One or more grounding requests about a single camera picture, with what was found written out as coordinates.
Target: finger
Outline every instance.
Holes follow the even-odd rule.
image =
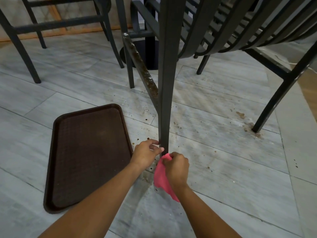
[[[155,156],[159,155],[160,153],[162,153],[164,151],[163,147],[157,147],[157,149],[153,150]]]
[[[153,144],[151,144],[149,148],[150,148],[151,150],[156,150],[156,149],[158,149],[158,147],[155,146],[155,145],[153,145]]]
[[[168,159],[162,159],[162,164],[164,166],[166,166],[168,164],[168,162],[170,162],[171,160],[168,160]]]
[[[158,145],[159,142],[155,139],[148,139],[148,140],[145,140],[145,142],[150,146],[151,144],[156,144]]]
[[[174,157],[177,156],[177,155],[179,155],[179,153],[177,153],[177,152],[173,152],[173,153],[170,154],[170,156],[171,156],[172,158],[174,158]]]

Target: right hand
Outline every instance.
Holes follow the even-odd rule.
[[[172,187],[175,190],[179,188],[186,188],[189,162],[184,155],[177,152],[170,154],[172,160],[163,159],[162,163],[165,166],[165,174]]]

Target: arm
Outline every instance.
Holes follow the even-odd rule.
[[[163,152],[156,140],[135,146],[131,162],[120,173],[53,223],[39,238],[104,238],[137,177]]]
[[[241,237],[189,188],[188,159],[176,152],[171,156],[173,157],[171,161],[163,160],[166,176],[187,214],[196,237]]]

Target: forearm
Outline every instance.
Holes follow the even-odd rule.
[[[236,238],[240,235],[222,220],[188,186],[175,189],[197,238]]]
[[[141,172],[139,167],[129,164],[58,219],[40,238],[103,238],[127,192]]]

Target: chair backrest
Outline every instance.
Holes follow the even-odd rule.
[[[179,58],[290,42],[317,31],[317,0],[263,0],[249,13],[255,1],[187,0]]]

